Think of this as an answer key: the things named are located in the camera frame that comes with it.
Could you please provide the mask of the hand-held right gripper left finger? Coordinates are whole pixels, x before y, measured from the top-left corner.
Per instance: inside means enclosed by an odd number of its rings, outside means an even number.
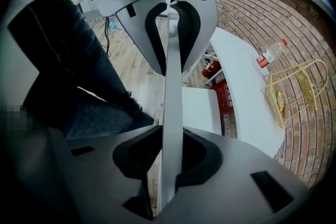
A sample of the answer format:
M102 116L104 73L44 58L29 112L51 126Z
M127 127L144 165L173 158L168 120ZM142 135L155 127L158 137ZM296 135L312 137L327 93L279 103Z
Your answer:
M181 71L186 71L204 53L217 26L216 0L176 0ZM167 8L166 0L137 0L116 16L152 69L166 74L166 56L155 24Z

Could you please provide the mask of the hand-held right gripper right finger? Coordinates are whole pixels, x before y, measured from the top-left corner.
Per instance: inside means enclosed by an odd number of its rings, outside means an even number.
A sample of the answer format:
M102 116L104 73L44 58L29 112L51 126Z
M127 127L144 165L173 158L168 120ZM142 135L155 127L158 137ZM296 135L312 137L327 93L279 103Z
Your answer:
M181 172L161 168L161 211L153 217L147 172L161 152L162 127L68 142L49 131L65 181L62 201L81 223L283 223L310 196L290 171L254 146L184 131Z

